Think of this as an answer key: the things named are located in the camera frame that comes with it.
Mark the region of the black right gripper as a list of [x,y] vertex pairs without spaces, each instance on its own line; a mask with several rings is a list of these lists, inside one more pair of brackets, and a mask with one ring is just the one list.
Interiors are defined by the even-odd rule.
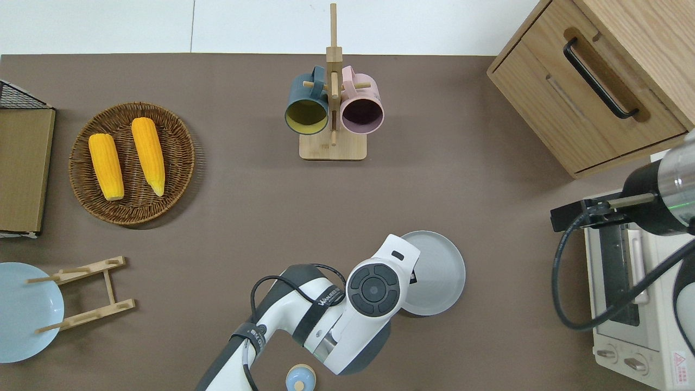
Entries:
[[584,199],[583,204],[566,204],[551,210],[553,232],[566,231],[571,223],[584,213],[584,227],[636,223],[646,232],[658,236],[688,233],[693,225],[680,222],[668,210],[658,185],[662,161],[657,160],[633,171],[622,188],[622,194],[613,193]]

